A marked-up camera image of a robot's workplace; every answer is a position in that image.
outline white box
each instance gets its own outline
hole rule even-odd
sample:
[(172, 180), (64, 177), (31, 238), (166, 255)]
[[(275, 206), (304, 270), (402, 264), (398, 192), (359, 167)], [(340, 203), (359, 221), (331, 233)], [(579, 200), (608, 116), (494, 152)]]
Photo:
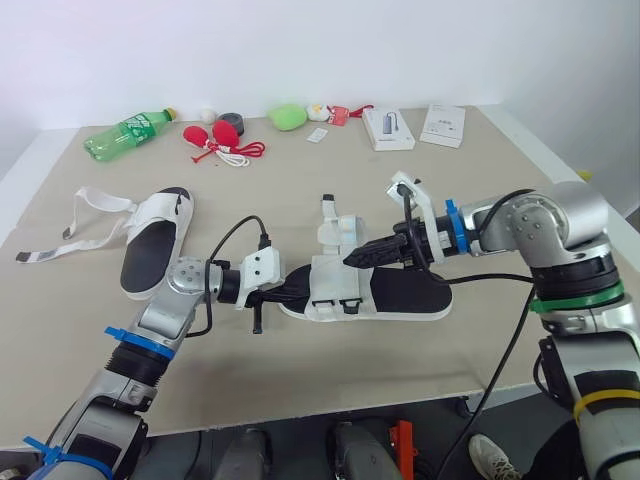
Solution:
[(413, 150), (416, 144), (397, 108), (365, 108), (362, 121), (376, 152)]
[(462, 143), (465, 109), (449, 105), (429, 105), (421, 142), (458, 148)]

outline blue cable tie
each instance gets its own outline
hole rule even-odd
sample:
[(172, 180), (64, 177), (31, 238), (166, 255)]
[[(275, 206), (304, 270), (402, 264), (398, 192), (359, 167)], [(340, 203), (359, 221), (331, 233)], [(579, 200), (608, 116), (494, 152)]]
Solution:
[(172, 360), (176, 354), (176, 352), (171, 350), (169, 347), (165, 347), (164, 345), (160, 345), (153, 340), (149, 340), (148, 338), (144, 338), (134, 333), (128, 332), (123, 328), (107, 327), (104, 333), (106, 333), (107, 335), (111, 335), (113, 338), (115, 338), (116, 340), (120, 340), (121, 342), (131, 343), (132, 345), (137, 345), (138, 347), (150, 350), (154, 353), (168, 358), (169, 360)]
[(467, 235), (464, 227), (462, 226), (462, 221), (460, 220), (460, 211), (456, 207), (452, 198), (447, 200), (445, 205), (447, 207), (447, 215), (449, 215), (451, 225), (453, 225), (453, 233), (456, 236), (458, 253), (467, 253), (469, 251), (469, 242), (467, 241)]
[(31, 445), (33, 448), (44, 454), (45, 465), (53, 465), (60, 462), (82, 463), (98, 470), (100, 473), (102, 473), (102, 475), (105, 476), (107, 480), (113, 480), (113, 472), (111, 471), (111, 469), (98, 460), (85, 457), (84, 455), (62, 453), (61, 447), (49, 447), (33, 437), (24, 437), (23, 440), (27, 445)]

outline table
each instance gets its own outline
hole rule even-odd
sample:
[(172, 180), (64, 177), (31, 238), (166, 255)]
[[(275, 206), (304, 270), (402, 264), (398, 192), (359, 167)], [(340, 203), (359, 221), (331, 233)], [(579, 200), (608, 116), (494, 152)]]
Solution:
[[(425, 111), (404, 115), (417, 134)], [(120, 290), (123, 245), (43, 264), (14, 262), (20, 250), (61, 244), (72, 195), (82, 185), (136, 200), (168, 186), (188, 188), (196, 207), (183, 253), (199, 257), (209, 255), (239, 218), (259, 214), (290, 271), (320, 251), (323, 193), (335, 194), (339, 213), (362, 216), (375, 238), (402, 219), (385, 195), (400, 169), (422, 179), (439, 212), (447, 198), (462, 205), (549, 182), (472, 107), (460, 149), (417, 142), (413, 151), (374, 152), (355, 119), (345, 127), (328, 126), (319, 144), (305, 141), (316, 126), (281, 133), (266, 119), (247, 120), (243, 142), (262, 140), (268, 150), (246, 169), (215, 156), (193, 164), (195, 149), (181, 141), (183, 125), (112, 163), (95, 162), (82, 149), (82, 141), (100, 128), (79, 131), (0, 249), (0, 448), (20, 445), (26, 434), (46, 438), (116, 346), (104, 328), (126, 328), (143, 307)], [(113, 222), (109, 216), (91, 218), (78, 238), (99, 238)], [(239, 261), (256, 242), (255, 228), (245, 227), (220, 257)], [(640, 275), (615, 257), (627, 289), (640, 298)], [(527, 273), (516, 253), (453, 258), (434, 271), (445, 277)], [(451, 314), (430, 323), (315, 324), (266, 305), (263, 335), (251, 334), (250, 311), (216, 305), (213, 332), (184, 342), (145, 418), (152, 434), (165, 434), (477, 392), (497, 365), (527, 291), (527, 285), (508, 281), (455, 286)], [(204, 318), (200, 308), (193, 328)], [(499, 386), (531, 382), (544, 335), (530, 315)]]

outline bottle label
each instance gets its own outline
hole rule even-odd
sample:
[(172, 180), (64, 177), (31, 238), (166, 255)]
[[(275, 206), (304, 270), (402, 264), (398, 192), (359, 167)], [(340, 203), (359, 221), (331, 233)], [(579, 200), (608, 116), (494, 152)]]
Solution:
[(156, 132), (151, 125), (149, 119), (142, 113), (127, 118), (122, 124), (125, 126), (131, 136), (136, 140), (136, 145), (149, 140), (156, 136)]

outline white wall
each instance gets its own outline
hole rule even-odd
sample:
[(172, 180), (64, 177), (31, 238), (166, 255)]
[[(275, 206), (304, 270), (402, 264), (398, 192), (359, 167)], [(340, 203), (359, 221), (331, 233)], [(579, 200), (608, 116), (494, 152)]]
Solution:
[(533, 68), (506, 106), (628, 216), (640, 206), (640, 2), (558, 3), (564, 30), (523, 52)]
[(0, 113), (0, 179), (38, 134), (32, 120), (11, 113)]
[(621, 109), (639, 129), (627, 44), (638, 17), (637, 0), (11, 2), (0, 101), (17, 99), (36, 128), (62, 128), (167, 105), (194, 118), (205, 105), (506, 100), (557, 153), (597, 170), (637, 153), (637, 136), (612, 124), (597, 140), (585, 132), (588, 114), (612, 121)]

